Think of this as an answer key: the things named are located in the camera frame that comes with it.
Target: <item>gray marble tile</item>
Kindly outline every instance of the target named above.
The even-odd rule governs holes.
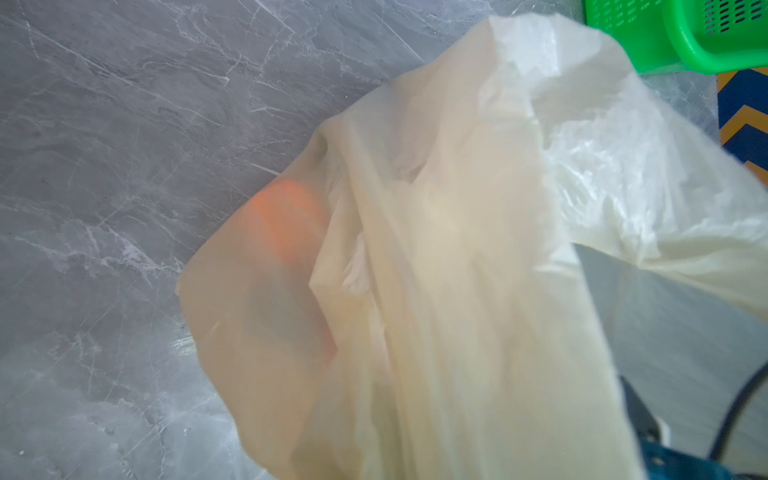
[[[267,478],[200,371],[178,273],[323,119],[530,11],[581,3],[0,2],[0,477]],[[716,132],[712,78],[649,82]]]

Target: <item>translucent plastic bag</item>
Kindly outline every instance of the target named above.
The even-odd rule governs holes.
[[[278,478],[639,480],[572,242],[768,318],[758,182],[608,36],[490,18],[320,125],[177,291]]]

